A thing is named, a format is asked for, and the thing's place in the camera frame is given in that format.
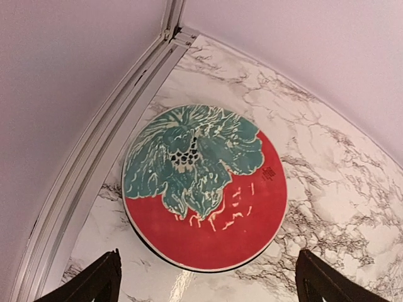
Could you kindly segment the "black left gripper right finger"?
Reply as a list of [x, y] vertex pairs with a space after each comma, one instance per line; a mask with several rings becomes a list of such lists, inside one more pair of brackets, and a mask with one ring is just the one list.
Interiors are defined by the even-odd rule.
[[299, 252], [295, 283], [299, 301], [385, 301], [344, 277], [308, 249]]

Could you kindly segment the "left aluminium frame post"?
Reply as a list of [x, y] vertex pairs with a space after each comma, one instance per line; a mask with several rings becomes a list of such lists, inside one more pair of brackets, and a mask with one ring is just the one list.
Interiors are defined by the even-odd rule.
[[183, 1], [168, 1], [162, 32], [119, 82], [74, 147], [25, 248], [11, 301], [33, 301], [59, 286], [74, 244], [115, 159], [186, 52], [175, 33]]

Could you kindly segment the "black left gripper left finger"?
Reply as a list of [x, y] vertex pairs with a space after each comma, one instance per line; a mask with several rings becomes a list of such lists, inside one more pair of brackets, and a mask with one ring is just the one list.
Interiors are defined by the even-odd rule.
[[119, 250], [106, 252], [76, 277], [37, 302], [117, 302], [122, 280]]

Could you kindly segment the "red teal floral plate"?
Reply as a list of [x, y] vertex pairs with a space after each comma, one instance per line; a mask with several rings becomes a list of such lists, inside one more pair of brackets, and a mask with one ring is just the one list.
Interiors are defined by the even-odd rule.
[[133, 139], [122, 168], [129, 221], [179, 268], [219, 273], [261, 255], [287, 211], [287, 184], [268, 137], [233, 111], [171, 108]]

